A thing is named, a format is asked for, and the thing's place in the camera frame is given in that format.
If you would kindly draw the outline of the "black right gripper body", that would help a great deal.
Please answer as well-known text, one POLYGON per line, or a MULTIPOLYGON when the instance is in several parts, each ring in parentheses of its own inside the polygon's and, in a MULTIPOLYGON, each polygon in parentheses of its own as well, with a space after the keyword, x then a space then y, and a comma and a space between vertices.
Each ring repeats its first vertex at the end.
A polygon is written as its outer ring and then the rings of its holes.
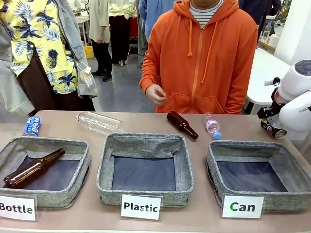
POLYGON ((270 107, 261 107, 257 112, 257 116, 259 119, 267 119, 269 117, 273 117, 279 114, 281 108, 282 108, 282 104, 278 104, 274 100, 270 107))

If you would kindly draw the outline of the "person right hand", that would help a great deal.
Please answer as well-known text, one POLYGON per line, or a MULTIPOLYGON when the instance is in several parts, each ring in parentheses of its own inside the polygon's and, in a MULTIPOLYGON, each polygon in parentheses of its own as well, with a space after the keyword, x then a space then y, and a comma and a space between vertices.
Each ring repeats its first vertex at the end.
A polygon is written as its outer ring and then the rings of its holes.
POLYGON ((149 86, 145 95, 154 105, 162 105, 166 101, 166 93, 157 84, 149 86))

